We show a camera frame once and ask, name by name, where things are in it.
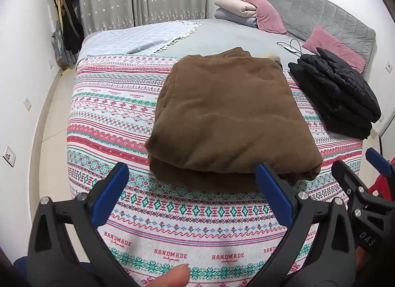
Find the person right hand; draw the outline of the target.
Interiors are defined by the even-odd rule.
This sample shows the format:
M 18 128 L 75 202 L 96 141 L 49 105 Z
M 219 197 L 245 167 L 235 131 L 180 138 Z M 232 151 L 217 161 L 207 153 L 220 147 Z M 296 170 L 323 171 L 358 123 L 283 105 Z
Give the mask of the person right hand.
M 370 255 L 361 247 L 357 247 L 355 250 L 356 258 L 356 270 L 361 270 L 370 260 Z

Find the person left hand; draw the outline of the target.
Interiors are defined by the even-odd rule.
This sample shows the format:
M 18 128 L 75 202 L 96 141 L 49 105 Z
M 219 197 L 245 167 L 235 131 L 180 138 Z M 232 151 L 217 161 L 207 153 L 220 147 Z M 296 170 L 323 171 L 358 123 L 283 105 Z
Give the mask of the person left hand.
M 182 264 L 169 270 L 166 274 L 156 277 L 147 287 L 185 287 L 189 284 L 190 268 Z

